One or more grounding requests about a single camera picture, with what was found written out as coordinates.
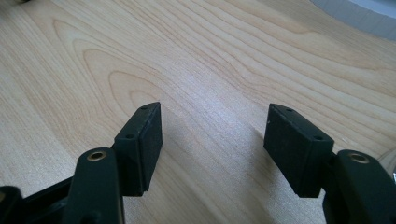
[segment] light wood surface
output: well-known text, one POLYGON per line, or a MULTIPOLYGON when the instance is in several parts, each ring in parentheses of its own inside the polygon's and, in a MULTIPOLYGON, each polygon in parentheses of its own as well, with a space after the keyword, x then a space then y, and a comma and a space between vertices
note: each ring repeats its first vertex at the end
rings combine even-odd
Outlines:
POLYGON ((69 177, 155 101, 163 149, 127 223, 324 223, 322 198, 299 199, 262 148, 268 105, 380 158, 396 147, 396 43, 308 0, 0 1, 0 185, 69 177))

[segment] black plastic bracket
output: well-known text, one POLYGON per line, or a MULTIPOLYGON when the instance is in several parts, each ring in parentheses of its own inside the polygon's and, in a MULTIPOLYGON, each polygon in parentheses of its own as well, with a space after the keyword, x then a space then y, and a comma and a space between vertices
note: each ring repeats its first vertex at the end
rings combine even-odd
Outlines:
POLYGON ((396 185, 377 160, 333 140, 295 110, 270 104, 264 148, 299 197, 326 190, 328 223, 396 223, 396 185))
POLYGON ((25 199, 16 187, 0 187, 0 224, 123 223, 122 196, 149 190, 162 145, 161 105, 144 105, 111 148, 79 157, 74 176, 25 199))

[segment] wood grain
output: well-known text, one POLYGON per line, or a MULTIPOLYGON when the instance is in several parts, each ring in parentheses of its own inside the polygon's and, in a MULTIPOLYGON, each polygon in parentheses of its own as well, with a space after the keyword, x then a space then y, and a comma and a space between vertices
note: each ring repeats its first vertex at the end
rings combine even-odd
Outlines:
POLYGON ((163 107, 150 190, 127 223, 324 223, 262 148, 270 103, 335 151, 396 147, 396 44, 308 0, 0 1, 0 185, 24 196, 163 107))

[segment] screw hole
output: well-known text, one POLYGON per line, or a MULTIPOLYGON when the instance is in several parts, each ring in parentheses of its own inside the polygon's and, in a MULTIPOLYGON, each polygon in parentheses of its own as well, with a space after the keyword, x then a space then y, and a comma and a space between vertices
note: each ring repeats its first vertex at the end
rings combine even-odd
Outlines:
POLYGON ((132 139, 132 138, 134 138, 134 134, 129 133, 129 134, 125 135, 125 137, 126 137, 126 138, 129 138, 129 139, 132 139))
POLYGON ((369 163, 369 159, 367 159, 367 157, 358 154, 358 153, 349 153, 348 156, 350 157, 350 159, 352 159, 355 162, 361 163, 361 164, 367 164, 369 163))
POLYGON ((321 136, 318 136, 318 135, 314 136, 314 138, 315 138, 316 140, 318 140, 318 141, 323 140, 323 138, 322 138, 321 136))
POLYGON ((6 194, 0 191, 0 202, 2 202, 6 198, 6 194))
POLYGON ((91 153, 87 159, 89 161, 99 161, 101 159, 103 159, 106 156, 106 153, 104 151, 96 151, 91 153))

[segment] hole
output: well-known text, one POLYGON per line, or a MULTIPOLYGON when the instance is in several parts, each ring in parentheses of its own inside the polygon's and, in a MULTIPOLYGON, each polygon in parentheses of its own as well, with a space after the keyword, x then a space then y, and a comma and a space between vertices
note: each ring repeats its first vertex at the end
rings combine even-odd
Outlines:
POLYGON ((0 202, 2 202, 6 198, 6 194, 0 191, 0 202))
POLYGON ((393 223, 393 224, 396 224, 396 217, 391 217, 390 218, 390 222, 393 223))
POLYGON ((323 140, 323 138, 322 138, 321 136, 318 136, 318 135, 315 135, 314 138, 315 138, 316 140, 319 140, 319 141, 323 140))
POLYGON ((106 156, 106 153, 104 151, 96 151, 91 153, 87 159, 89 161, 99 161, 101 159, 103 159, 106 156))
POLYGON ((134 138, 134 134, 129 133, 129 134, 125 135, 125 137, 126 137, 126 138, 129 138, 129 139, 132 139, 132 138, 134 138))
POLYGON ((352 153, 349 153, 348 156, 349 156, 350 159, 352 159, 353 161, 358 162, 358 163, 361 163, 361 164, 367 164, 367 163, 370 162, 369 159, 367 159, 367 157, 365 157, 365 156, 363 156, 363 155, 361 155, 361 154, 358 154, 358 153, 352 152, 352 153))
POLYGON ((79 221, 80 224, 96 224, 99 223, 100 214, 98 212, 90 212, 84 215, 79 221))

